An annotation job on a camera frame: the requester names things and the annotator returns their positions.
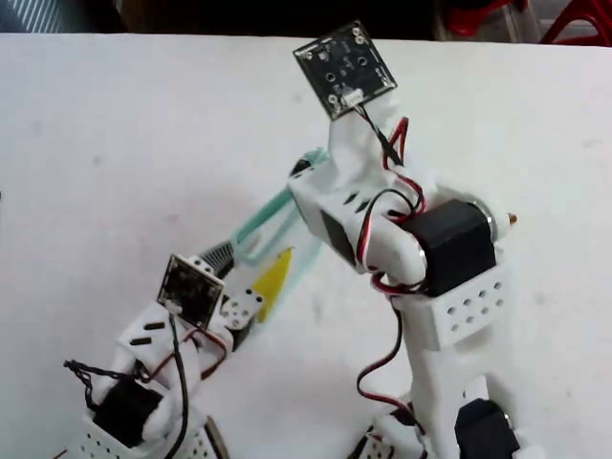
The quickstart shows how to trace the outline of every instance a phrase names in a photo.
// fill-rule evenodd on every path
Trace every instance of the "white plastic bracket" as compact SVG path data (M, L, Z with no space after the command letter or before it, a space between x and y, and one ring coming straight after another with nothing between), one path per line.
M221 317L227 321L231 330L242 330L259 312L264 298L252 288L234 295L221 306Z

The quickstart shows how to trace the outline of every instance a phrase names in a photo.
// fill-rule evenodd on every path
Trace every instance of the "red chair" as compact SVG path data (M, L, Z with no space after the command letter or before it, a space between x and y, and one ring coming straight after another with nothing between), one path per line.
M494 0L486 7L477 9L444 5L442 13L444 25L449 31L457 35L473 36L477 34L478 28L490 12L509 3L514 3L519 11L524 11L527 8L527 2L528 0Z
M558 35L571 22L584 20L597 31L596 35L557 40ZM561 45L612 46L612 1L572 0L559 15L540 43Z

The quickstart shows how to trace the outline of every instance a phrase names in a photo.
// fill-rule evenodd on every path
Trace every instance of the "dark background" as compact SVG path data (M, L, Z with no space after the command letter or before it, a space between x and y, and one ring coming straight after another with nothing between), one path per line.
M99 30L136 33L213 33L321 36L360 19L376 38L433 39L433 0L330 1L288 7L283 2L89 0L88 16Z

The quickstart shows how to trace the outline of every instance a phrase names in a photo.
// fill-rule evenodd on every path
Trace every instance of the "mounting hole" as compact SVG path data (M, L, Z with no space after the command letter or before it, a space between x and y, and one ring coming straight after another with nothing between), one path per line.
M367 206L370 204L370 200L369 199L365 199L361 202L360 206L358 208L355 209L355 213L360 213L361 211L363 211L365 208L367 208Z
M352 202L353 202L353 200L354 200L355 198L357 198L357 194L358 194L358 193L351 193L351 194L349 194L349 195L348 195L348 198L346 198L346 201L344 201L344 205L346 206L347 204L352 203Z

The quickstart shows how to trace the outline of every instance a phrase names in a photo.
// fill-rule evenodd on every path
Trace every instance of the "perforated bracket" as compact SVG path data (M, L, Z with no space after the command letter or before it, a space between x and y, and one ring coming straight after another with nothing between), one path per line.
M221 306L221 317L230 330L242 330L263 306L264 298L252 288L234 295Z
M76 459L163 459L171 448L181 421L167 437L127 448L96 426L88 415L82 418L80 432L68 447L68 457ZM183 445L174 456L176 459L228 459L223 439L212 418L206 423L193 406L189 410L189 424Z
M501 318L510 308L508 280L508 270L501 262L438 297L412 297L403 306L411 331L432 350L459 342Z
M359 456L360 459L388 459L393 454L393 447L386 442L375 438L374 435L368 435L363 450Z

